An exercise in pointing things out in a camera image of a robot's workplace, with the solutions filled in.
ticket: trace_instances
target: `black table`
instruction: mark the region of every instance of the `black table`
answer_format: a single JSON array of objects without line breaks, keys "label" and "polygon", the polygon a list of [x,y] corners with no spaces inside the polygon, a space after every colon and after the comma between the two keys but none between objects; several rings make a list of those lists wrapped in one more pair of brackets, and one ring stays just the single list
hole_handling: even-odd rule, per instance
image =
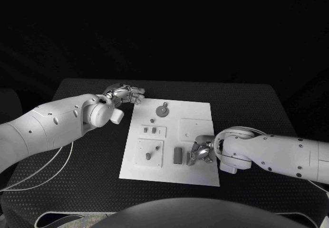
[{"label": "black table", "polygon": [[[296,136],[276,92],[269,85],[166,81],[65,79],[54,100],[100,94],[121,82],[146,88],[146,97],[209,102],[214,130],[248,126],[266,133]],[[297,212],[321,225],[328,214],[325,192],[306,180],[264,171],[256,164],[237,174],[220,171],[221,187],[119,179],[133,104],[121,105],[120,125],[108,123],[75,141],[71,160],[59,175],[41,187],[3,194],[2,207],[12,228],[33,227],[49,212],[117,212],[143,202],[176,197],[204,197],[248,204],[273,213]],[[62,167],[69,145],[46,169],[17,188],[48,180]],[[30,175],[52,158],[43,152],[20,161],[10,183]]]}]

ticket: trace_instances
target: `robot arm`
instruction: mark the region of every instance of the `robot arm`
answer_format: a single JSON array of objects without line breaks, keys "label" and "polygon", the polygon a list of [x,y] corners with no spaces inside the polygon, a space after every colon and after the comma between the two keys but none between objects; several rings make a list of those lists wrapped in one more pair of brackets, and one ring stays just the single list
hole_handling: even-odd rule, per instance
[{"label": "robot arm", "polygon": [[106,125],[119,124],[121,103],[140,104],[144,89],[116,84],[103,95],[84,94],[38,106],[16,120],[0,125],[0,173],[17,161],[54,150]]},{"label": "robot arm", "polygon": [[[205,146],[214,149],[225,172],[235,174],[237,169],[248,169],[253,161],[267,171],[329,184],[326,142],[269,134],[256,137],[250,130],[233,127]],[[199,154],[205,146],[194,153]]]}]

